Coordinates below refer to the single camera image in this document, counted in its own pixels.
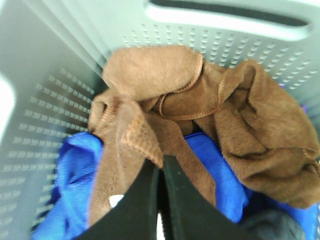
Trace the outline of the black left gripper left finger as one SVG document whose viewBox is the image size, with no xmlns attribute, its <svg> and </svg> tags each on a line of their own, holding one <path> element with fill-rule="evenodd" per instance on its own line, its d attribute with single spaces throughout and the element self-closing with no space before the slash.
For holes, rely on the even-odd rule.
<svg viewBox="0 0 320 240">
<path fill-rule="evenodd" d="M 159 169 L 148 159 L 118 204 L 79 236 L 80 240 L 155 240 Z"/>
</svg>

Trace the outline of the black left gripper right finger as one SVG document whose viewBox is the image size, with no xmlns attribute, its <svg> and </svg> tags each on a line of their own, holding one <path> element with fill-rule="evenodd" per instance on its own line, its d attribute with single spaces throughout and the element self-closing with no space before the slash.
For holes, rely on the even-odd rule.
<svg viewBox="0 0 320 240">
<path fill-rule="evenodd" d="M 164 157 L 163 176 L 168 196 L 168 210 L 162 212 L 166 240 L 250 239 L 249 232 L 228 220 L 202 197 L 175 156 Z"/>
</svg>

